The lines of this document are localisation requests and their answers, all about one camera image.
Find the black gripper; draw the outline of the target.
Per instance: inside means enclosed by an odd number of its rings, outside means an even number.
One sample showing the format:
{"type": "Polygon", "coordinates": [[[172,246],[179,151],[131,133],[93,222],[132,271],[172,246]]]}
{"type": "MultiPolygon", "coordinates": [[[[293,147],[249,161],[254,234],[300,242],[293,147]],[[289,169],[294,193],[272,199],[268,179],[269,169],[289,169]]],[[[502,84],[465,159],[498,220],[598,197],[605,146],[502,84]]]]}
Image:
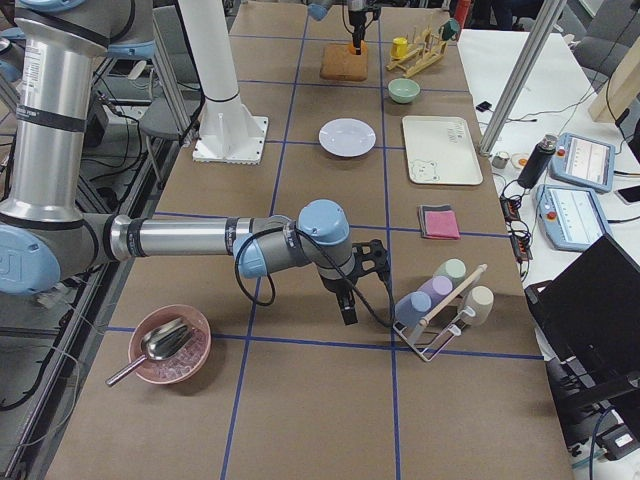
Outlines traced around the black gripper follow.
{"type": "Polygon", "coordinates": [[[336,272],[338,279],[336,280],[337,285],[333,287],[333,292],[336,295],[345,325],[353,325],[358,322],[355,296],[361,300],[366,308],[371,307],[356,287],[360,278],[375,273],[383,283],[385,291],[389,292],[388,252],[379,239],[354,243],[351,258],[344,266],[338,267],[336,272]]]}

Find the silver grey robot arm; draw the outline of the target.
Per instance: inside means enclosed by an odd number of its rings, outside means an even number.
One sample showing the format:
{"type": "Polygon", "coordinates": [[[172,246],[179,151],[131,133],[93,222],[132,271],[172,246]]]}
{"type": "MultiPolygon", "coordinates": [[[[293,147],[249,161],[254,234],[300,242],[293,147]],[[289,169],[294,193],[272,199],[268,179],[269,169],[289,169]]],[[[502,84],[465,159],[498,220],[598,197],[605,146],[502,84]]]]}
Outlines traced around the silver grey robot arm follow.
{"type": "Polygon", "coordinates": [[[321,199],[296,219],[229,217],[210,221],[85,214],[75,203],[99,56],[146,59],[156,47],[148,1],[20,1],[26,37],[12,184],[1,204],[1,289],[30,295],[94,266],[131,258],[230,255],[238,281],[314,264],[356,322],[357,281],[390,279],[387,251],[355,243],[343,209],[321,199]]]}

